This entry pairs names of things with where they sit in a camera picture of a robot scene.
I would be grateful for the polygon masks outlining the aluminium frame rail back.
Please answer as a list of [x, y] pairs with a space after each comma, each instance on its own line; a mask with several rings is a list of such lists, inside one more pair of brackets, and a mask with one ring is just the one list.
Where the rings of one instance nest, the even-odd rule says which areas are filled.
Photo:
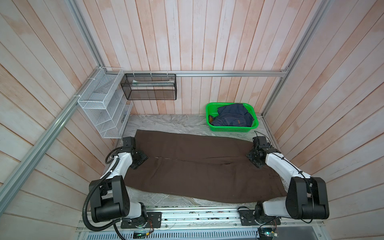
[[283, 70], [230, 70], [230, 71], [127, 71], [119, 68], [106, 68], [107, 73], [115, 74], [174, 74], [177, 77], [284, 77], [288, 71]]

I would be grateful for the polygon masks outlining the left circuit board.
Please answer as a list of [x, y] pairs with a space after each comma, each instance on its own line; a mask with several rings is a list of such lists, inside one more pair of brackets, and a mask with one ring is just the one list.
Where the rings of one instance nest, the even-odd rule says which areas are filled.
[[153, 231], [149, 231], [149, 232], [134, 232], [133, 233], [133, 239], [145, 239], [147, 237], [149, 237], [151, 235]]

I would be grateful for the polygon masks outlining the green plastic basket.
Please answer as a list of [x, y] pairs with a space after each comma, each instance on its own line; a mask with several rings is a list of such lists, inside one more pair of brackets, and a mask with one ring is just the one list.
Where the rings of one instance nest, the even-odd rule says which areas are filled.
[[[209, 115], [216, 117], [218, 115], [218, 112], [217, 112], [218, 107], [222, 107], [222, 106], [230, 105], [230, 104], [243, 104], [247, 108], [247, 110], [255, 118], [253, 125], [251, 127], [216, 127], [216, 126], [212, 126], [209, 123]], [[245, 132], [246, 133], [246, 132], [249, 132], [251, 130], [256, 129], [259, 126], [259, 122], [258, 122], [254, 108], [251, 105], [245, 104], [245, 103], [209, 103], [206, 105], [206, 122], [207, 122], [207, 125], [210, 127], [210, 130], [213, 132]]]

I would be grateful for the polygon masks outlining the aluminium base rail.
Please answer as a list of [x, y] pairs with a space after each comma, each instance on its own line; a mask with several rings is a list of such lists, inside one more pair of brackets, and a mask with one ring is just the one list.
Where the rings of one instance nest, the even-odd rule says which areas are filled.
[[[173, 230], [211, 230], [211, 229], [245, 229], [242, 221], [246, 217], [241, 216], [237, 207], [232, 206], [214, 206], [214, 207], [176, 207], [176, 208], [155, 208], [148, 207], [148, 213], [161, 213], [161, 226], [155, 228], [158, 231]], [[319, 235], [327, 233], [325, 222], [313, 220], [311, 223], [302, 220], [293, 220], [290, 218], [280, 218], [280, 224], [277, 220], [266, 224], [263, 227], [277, 226], [279, 233], [283, 228], [312, 227]]]

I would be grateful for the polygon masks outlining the navy blue trousers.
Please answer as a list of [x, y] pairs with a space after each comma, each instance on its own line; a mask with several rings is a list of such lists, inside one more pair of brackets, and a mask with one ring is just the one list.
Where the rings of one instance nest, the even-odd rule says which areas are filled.
[[243, 104], [230, 104], [217, 109], [216, 117], [209, 115], [209, 123], [216, 127], [251, 127], [255, 118]]

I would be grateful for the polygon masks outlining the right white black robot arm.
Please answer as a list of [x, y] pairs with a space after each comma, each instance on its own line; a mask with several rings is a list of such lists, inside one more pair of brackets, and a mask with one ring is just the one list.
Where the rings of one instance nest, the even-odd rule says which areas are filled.
[[322, 178], [312, 177], [297, 168], [271, 145], [266, 136], [253, 138], [253, 148], [247, 157], [258, 168], [269, 166], [289, 184], [286, 197], [256, 204], [254, 218], [257, 223], [269, 223], [280, 217], [305, 223], [328, 219], [327, 186]]

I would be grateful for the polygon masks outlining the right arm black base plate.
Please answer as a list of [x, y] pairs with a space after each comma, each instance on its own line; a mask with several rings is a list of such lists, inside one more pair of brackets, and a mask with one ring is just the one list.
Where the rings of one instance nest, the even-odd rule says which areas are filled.
[[281, 224], [281, 219], [279, 217], [258, 216], [254, 210], [247, 208], [238, 209], [238, 214], [242, 226], [277, 226]]

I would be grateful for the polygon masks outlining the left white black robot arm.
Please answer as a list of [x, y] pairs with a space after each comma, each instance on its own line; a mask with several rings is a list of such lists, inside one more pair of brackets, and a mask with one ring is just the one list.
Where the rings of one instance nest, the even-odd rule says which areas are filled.
[[123, 146], [113, 149], [106, 157], [108, 170], [99, 180], [92, 181], [82, 209], [83, 223], [87, 229], [100, 232], [113, 226], [119, 238], [117, 223], [124, 218], [136, 228], [148, 223], [143, 203], [131, 202], [124, 177], [128, 169], [136, 170], [148, 156], [136, 148], [133, 137], [123, 138]]

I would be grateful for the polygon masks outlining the aluminium frame rail right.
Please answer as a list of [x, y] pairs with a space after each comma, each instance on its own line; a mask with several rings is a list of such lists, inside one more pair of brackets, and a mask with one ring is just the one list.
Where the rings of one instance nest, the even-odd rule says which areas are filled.
[[320, 1], [320, 4], [317, 7], [313, 18], [311, 19], [308, 27], [306, 28], [306, 31], [304, 32], [300, 42], [298, 43], [298, 46], [295, 48], [292, 57], [289, 59], [290, 61], [288, 62], [287, 67], [283, 71], [284, 75], [279, 78], [279, 81], [272, 88], [273, 91], [267, 97], [267, 103], [265, 104], [263, 111], [261, 112], [261, 116], [263, 118], [268, 115], [268, 112], [276, 101], [276, 98], [279, 96], [281, 89], [285, 85], [286, 80], [288, 79], [291, 72], [299, 62], [302, 55], [304, 54], [304, 51], [308, 47], [312, 38], [314, 37], [317, 28], [323, 21], [323, 18], [325, 17], [333, 3], [334, 1]]

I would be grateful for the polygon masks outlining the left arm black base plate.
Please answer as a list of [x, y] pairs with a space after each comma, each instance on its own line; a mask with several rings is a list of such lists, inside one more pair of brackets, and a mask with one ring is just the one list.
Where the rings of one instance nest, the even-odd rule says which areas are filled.
[[162, 223], [162, 212], [147, 212], [146, 221], [135, 225], [131, 219], [123, 219], [120, 223], [122, 229], [133, 229], [133, 230], [149, 230], [151, 227], [158, 229]]

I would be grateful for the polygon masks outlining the green circuit board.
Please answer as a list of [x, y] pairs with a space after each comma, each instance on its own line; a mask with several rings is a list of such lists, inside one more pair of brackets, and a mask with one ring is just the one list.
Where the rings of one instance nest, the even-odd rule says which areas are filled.
[[273, 240], [274, 237], [277, 237], [278, 233], [273, 228], [259, 228], [258, 229], [258, 240]]

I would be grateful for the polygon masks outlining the aluminium frame rail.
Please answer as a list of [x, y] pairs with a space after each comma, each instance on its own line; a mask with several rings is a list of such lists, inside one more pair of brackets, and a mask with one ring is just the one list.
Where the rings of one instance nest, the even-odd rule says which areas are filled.
[[273, 91], [267, 97], [267, 103], [265, 104], [263, 111], [261, 112], [261, 116], [263, 118], [268, 115], [268, 112], [276, 101], [276, 98], [279, 96], [281, 89], [285, 85], [286, 80], [288, 79], [291, 72], [299, 62], [302, 55], [304, 54], [304, 51], [308, 47], [312, 38], [314, 37], [317, 28], [323, 21], [323, 18], [325, 17], [333, 3], [334, 1], [320, 1], [320, 4], [317, 7], [313, 18], [311, 19], [308, 27], [306, 28], [306, 31], [304, 32], [300, 42], [298, 43], [298, 46], [295, 48], [292, 57], [289, 59], [290, 61], [288, 62], [287, 67], [283, 71], [284, 75], [279, 78], [279, 81], [272, 88]]
[[42, 160], [43, 156], [52, 146], [55, 139], [72, 118], [75, 110], [79, 107], [78, 101], [81, 95], [101, 69], [102, 67], [97, 67], [92, 71], [89, 78], [87, 78], [81, 88], [71, 97], [64, 109], [62, 109], [59, 115], [50, 124], [48, 129], [41, 135], [36, 144], [32, 146], [32, 148], [22, 159], [21, 163], [1, 186], [1, 214], [5, 213], [5, 210], [16, 197], [21, 187], [25, 184], [39, 162]]
[[230, 70], [230, 71], [127, 71], [119, 68], [106, 68], [107, 73], [115, 74], [174, 74], [177, 77], [284, 77], [288, 71], [283, 70]]

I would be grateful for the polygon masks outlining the aluminium frame rail left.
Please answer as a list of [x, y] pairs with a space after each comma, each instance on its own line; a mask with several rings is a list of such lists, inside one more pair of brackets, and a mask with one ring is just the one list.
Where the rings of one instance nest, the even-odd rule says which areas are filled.
[[1, 186], [1, 214], [5, 213], [5, 210], [16, 197], [21, 187], [25, 184], [39, 162], [42, 160], [43, 156], [52, 146], [55, 139], [72, 118], [75, 110], [79, 107], [78, 101], [81, 95], [101, 69], [102, 67], [97, 67], [92, 71], [89, 78], [87, 78], [81, 88], [71, 97], [64, 109], [62, 109], [59, 115], [50, 124], [48, 129], [41, 135], [36, 144], [32, 146], [32, 148], [22, 159], [21, 163]]

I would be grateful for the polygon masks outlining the brown trousers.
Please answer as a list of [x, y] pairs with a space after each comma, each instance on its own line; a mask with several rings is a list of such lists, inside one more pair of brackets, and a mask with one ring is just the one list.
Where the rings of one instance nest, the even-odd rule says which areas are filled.
[[253, 147], [249, 141], [145, 130], [138, 130], [135, 140], [148, 158], [127, 171], [128, 187], [228, 204], [287, 194], [272, 168], [257, 168], [247, 158]]

